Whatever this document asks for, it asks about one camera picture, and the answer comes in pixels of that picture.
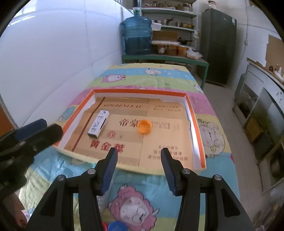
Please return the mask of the person's hand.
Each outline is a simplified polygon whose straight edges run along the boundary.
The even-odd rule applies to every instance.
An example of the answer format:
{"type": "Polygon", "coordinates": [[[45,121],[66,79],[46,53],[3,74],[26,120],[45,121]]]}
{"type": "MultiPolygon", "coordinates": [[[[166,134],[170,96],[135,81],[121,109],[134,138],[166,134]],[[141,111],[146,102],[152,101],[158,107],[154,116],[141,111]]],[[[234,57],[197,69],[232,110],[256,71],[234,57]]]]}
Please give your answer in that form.
{"type": "Polygon", "coordinates": [[[25,228],[27,224],[26,216],[23,213],[24,206],[21,203],[19,197],[16,193],[11,194],[3,201],[4,207],[8,210],[9,214],[12,216],[13,221],[16,225],[21,228],[25,228]]]}

